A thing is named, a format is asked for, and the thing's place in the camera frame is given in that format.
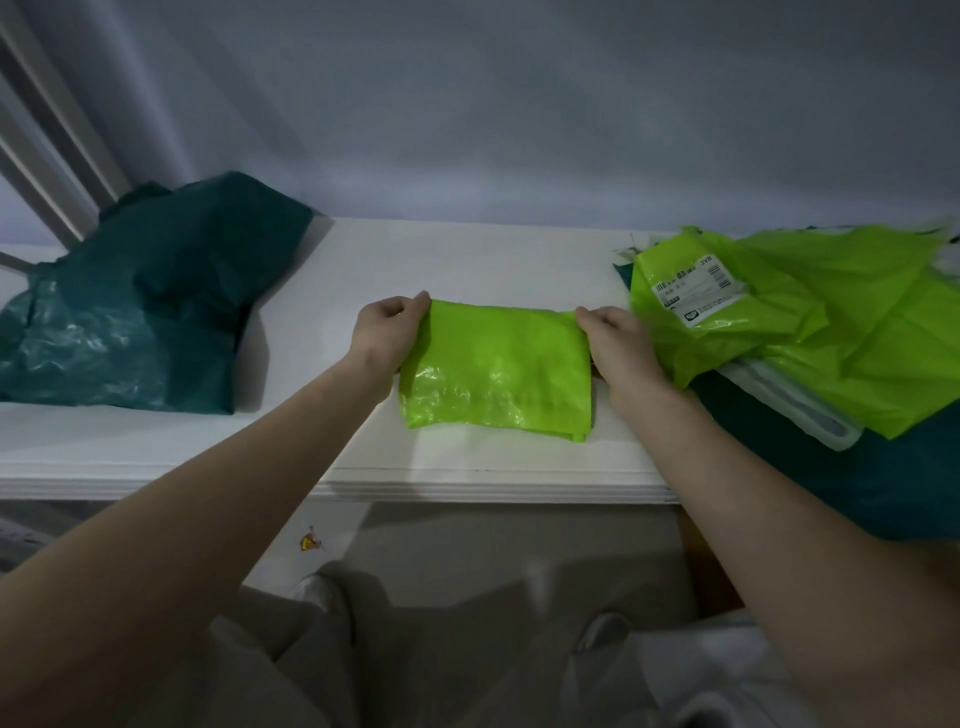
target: gray wall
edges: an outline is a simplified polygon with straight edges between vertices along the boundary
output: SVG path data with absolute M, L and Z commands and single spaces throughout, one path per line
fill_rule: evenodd
M 960 211 L 924 0 L 35 0 L 137 180 L 332 215 L 726 231 Z

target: forearm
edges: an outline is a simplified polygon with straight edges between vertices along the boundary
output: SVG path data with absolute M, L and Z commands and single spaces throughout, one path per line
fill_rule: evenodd
M 753 455 L 668 386 L 635 390 L 631 427 L 791 672 L 855 680 L 958 645 L 960 604 L 894 546 Z
M 0 706 L 73 712 L 168 665 L 379 399 L 364 367 L 335 365 L 0 582 Z

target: bright green plastic package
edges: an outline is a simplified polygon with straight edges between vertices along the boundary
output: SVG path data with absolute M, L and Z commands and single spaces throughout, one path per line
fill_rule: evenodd
M 634 312 L 678 387 L 763 344 L 803 341 L 826 308 L 789 274 L 717 232 L 684 228 L 637 255 Z
M 960 288 L 928 267 L 943 235 L 873 225 L 739 242 L 827 303 L 828 327 L 758 351 L 770 364 L 888 438 L 960 399 Z
M 434 301 L 400 368 L 407 426 L 469 423 L 584 442 L 590 352 L 572 312 Z

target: label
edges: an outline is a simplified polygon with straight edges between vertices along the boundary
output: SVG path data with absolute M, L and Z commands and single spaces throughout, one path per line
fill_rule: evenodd
M 730 275 L 716 255 L 704 255 L 695 265 L 677 271 L 670 280 L 651 286 L 668 311 L 687 328 L 743 298 L 743 283 Z

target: table top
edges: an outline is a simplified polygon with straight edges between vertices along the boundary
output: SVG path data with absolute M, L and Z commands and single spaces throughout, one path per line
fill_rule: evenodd
M 612 252 L 649 233 L 318 217 L 298 263 L 251 317 L 237 412 L 0 404 L 0 497 L 117 498 L 269 411 L 347 350 L 357 310 L 421 289 L 437 299 L 569 310 L 627 305 Z M 54 248 L 6 246 L 42 259 Z M 0 300 L 22 290 L 0 273 Z M 410 430 L 396 393 L 363 425 L 313 497 L 494 502 L 674 502 L 594 380 L 585 444 L 475 425 Z

